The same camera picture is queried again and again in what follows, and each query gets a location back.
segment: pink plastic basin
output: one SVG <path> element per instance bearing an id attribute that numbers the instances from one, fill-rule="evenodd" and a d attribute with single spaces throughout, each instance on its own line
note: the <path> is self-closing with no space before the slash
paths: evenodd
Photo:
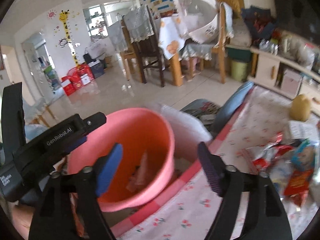
<path id="1" fill-rule="evenodd" d="M 128 108 L 107 115 L 107 123 L 91 132 L 88 140 L 71 152 L 69 174 L 93 165 L 109 153 L 114 143 L 122 144 L 123 158 L 109 190 L 98 198 L 103 212 L 149 202 L 165 188 L 174 170 L 174 135 L 170 124 L 146 108 Z M 126 187 L 144 152 L 148 154 L 148 170 L 154 178 L 141 191 L 131 193 Z"/>

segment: bag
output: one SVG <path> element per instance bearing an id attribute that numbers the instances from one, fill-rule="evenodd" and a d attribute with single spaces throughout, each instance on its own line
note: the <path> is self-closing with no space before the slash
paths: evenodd
<path id="1" fill-rule="evenodd" d="M 84 58 L 84 60 L 85 60 L 85 62 L 86 62 L 87 64 L 89 64 L 89 63 L 91 63 L 91 62 L 94 61 L 94 60 L 92 59 L 92 57 L 90 56 L 90 54 L 88 53 L 87 48 L 85 48 L 84 53 L 85 53 L 85 54 L 83 55 L 83 58 Z"/>

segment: blue snack package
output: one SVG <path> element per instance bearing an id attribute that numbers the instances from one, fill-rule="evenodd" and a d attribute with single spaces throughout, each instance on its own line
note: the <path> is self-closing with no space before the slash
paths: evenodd
<path id="1" fill-rule="evenodd" d="M 314 169 L 316 145 L 305 139 L 293 153 L 291 162 L 300 170 Z"/>

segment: yellow plush toy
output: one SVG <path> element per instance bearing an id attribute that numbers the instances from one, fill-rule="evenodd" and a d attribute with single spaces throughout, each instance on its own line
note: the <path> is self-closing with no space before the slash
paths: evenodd
<path id="1" fill-rule="evenodd" d="M 305 122 L 311 113 L 311 101 L 304 94 L 296 96 L 290 108 L 290 117 L 293 120 Z"/>

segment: pink bedsheet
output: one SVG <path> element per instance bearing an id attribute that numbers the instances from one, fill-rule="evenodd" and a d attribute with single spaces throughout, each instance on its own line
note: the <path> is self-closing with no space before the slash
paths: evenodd
<path id="1" fill-rule="evenodd" d="M 289 120 L 290 103 L 290 100 L 276 93 L 255 87 L 209 150 L 221 156 L 226 164 L 235 165 L 242 172 L 250 172 L 244 158 L 237 153 L 243 148 L 265 144 L 283 130 Z M 312 115 L 307 122 L 316 124 L 318 120 Z M 120 240 L 204 239 L 220 202 L 221 198 L 210 190 L 197 161 L 159 197 L 115 225 L 112 231 L 116 237 L 121 235 L 118 237 Z M 243 193 L 232 239 L 241 233 L 247 202 L 248 193 Z M 284 207 L 292 237 L 296 239 L 310 223 L 318 207 L 311 197 L 300 212 L 290 202 L 284 202 Z"/>

